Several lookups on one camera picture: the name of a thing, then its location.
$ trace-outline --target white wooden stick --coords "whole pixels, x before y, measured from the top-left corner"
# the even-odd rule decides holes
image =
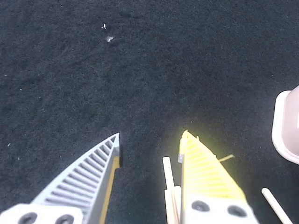
[[[173,182],[170,158],[163,157],[162,160],[163,160],[163,166],[164,166],[166,187],[167,187],[167,189],[172,189],[172,188],[174,188],[174,182]]]
[[[293,224],[269,189],[263,188],[262,194],[283,224]]]
[[[180,219],[181,219],[181,196],[182,196],[181,194],[182,194],[181,186],[175,186],[174,187],[174,197],[175,197],[175,202],[176,202],[178,223],[180,223]]]

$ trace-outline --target black carpet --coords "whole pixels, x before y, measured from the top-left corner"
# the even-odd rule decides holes
[[[296,0],[1,1],[0,210],[121,132],[107,223],[166,223],[162,157],[180,184],[188,129],[235,155],[223,164],[260,223],[280,223],[262,187],[299,223],[299,168],[271,141],[275,98],[299,84],[298,25]]]

